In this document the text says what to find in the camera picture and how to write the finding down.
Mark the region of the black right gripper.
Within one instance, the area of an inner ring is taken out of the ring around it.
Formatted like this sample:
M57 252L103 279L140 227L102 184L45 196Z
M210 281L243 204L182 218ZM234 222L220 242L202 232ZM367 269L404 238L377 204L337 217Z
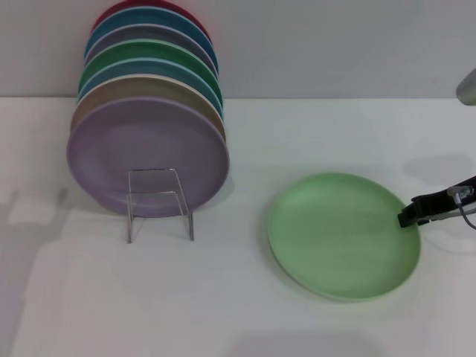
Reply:
M399 226L407 228L428 221L476 214L476 176L434 194L413 197L411 203L397 215Z

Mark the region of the light green plate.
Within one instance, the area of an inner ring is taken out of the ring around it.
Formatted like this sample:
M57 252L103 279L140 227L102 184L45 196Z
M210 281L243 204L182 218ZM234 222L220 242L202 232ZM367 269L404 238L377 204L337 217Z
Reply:
M323 173L283 190L269 210L268 241L294 281L321 297L372 300L404 284L418 266L418 228L401 228L403 202L361 176Z

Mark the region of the clear acrylic plate rack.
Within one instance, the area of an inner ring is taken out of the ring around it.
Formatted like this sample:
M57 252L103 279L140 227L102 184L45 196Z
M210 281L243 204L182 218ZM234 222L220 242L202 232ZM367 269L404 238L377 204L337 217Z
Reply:
M135 218L170 217L177 213L184 220L190 241L195 241L193 212L175 168L130 170L126 207L128 244L135 238Z

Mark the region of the lilac plate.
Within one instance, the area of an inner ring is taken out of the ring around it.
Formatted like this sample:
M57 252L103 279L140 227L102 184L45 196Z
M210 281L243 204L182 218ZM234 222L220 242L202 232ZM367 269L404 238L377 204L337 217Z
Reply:
M165 99L120 100L90 112L68 142L76 182L103 207L127 214L128 172L175 168L189 209L210 201L228 176L221 135L198 112Z

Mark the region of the tan beige plate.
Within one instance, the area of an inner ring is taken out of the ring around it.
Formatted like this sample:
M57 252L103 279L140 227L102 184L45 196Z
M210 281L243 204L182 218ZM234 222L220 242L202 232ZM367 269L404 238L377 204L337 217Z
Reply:
M119 76L89 91L76 106L71 119L68 142L73 141L76 128L90 112L110 103L139 97L165 99L185 105L206 118L221 135L223 144L227 144L222 117L209 99L192 86L178 80L161 75L147 76L145 74Z

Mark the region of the light blue plate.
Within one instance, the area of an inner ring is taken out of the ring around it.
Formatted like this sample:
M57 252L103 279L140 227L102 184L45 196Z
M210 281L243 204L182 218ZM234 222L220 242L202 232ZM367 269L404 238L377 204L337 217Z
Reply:
M91 75L80 87L77 96L77 103L79 103L94 87L106 82L107 80L126 75L138 74L159 75L185 83L203 94L218 111L221 118L224 118L221 95L217 94L212 89L211 85L194 71L183 65L165 59L126 59L108 65Z

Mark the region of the dark green plate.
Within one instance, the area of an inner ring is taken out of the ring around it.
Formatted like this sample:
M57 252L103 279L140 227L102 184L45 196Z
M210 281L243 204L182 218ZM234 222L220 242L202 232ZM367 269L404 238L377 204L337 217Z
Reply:
M189 50L174 45L171 42L152 39L122 41L105 48L93 56L83 69L77 87L77 93L80 93L86 82L99 70L121 60L133 60L138 58L169 60L190 69L213 89L219 102L223 104L218 78L204 61Z

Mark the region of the grey purple plate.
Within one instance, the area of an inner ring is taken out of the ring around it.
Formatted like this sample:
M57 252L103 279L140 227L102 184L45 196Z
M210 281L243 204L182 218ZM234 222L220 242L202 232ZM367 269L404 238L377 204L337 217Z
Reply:
M161 40L182 47L196 55L213 72L215 77L219 76L217 66L213 63L210 55L196 40L179 30L153 24L127 25L102 35L87 49L83 66L86 66L94 56L107 47L118 42L137 39Z

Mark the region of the dark teal plate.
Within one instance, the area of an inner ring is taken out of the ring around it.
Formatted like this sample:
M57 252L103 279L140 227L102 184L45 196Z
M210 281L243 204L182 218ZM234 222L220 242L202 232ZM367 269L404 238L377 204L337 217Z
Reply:
M206 30L197 21L183 15L178 10L171 10L163 6L126 6L124 2L110 7L96 20L86 43L83 59L87 49L102 35L123 26L137 24L163 25L185 33L205 49L219 72L219 63L213 43Z

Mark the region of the red plate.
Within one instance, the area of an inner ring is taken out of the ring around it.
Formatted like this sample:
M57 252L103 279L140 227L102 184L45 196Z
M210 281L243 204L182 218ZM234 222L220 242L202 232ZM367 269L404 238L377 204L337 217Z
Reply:
M177 30L213 50L202 23L189 11L168 0L123 0L104 10L93 25L85 51L114 30L139 26L162 26Z

